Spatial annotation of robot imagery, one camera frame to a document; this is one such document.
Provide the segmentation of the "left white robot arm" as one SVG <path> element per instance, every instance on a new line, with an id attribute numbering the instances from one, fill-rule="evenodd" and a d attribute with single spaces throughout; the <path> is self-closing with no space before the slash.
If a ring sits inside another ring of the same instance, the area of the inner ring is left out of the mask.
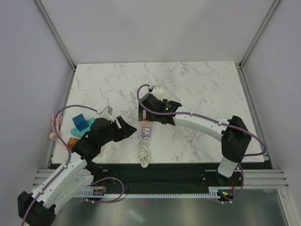
<path id="1" fill-rule="evenodd" d="M 68 158 L 32 192 L 22 192 L 18 199 L 21 224 L 49 226 L 59 210 L 81 189 L 103 181 L 102 167 L 93 159 L 107 143 L 132 136 L 137 129 L 121 116 L 116 120 L 97 118 L 90 130 L 68 151 Z"/>

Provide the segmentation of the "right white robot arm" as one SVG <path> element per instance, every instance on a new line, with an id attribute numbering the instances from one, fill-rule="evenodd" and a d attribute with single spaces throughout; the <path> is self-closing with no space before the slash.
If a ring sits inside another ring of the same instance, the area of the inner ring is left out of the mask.
<path id="1" fill-rule="evenodd" d="M 175 101 L 159 100 L 148 93 L 139 100 L 139 110 L 146 111 L 146 119 L 193 129 L 209 135 L 221 143 L 222 160 L 215 174 L 216 182 L 227 185 L 242 162 L 251 141 L 251 135 L 238 116 L 231 119 L 201 115 Z"/>

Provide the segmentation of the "blue cube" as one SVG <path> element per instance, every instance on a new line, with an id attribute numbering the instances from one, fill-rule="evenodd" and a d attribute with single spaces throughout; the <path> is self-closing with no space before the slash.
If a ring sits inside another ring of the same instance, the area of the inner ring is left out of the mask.
<path id="1" fill-rule="evenodd" d="M 79 131 L 83 131 L 89 127 L 88 121 L 85 119 L 84 115 L 81 113 L 72 118 L 73 124 Z"/>

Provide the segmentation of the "purple power strip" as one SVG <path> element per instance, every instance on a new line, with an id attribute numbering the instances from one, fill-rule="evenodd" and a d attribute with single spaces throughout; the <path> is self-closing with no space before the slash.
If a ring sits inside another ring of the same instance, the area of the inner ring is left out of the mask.
<path id="1" fill-rule="evenodd" d="M 151 138 L 152 135 L 152 126 L 150 128 L 148 127 L 142 127 L 141 126 L 141 137 L 142 138 Z"/>

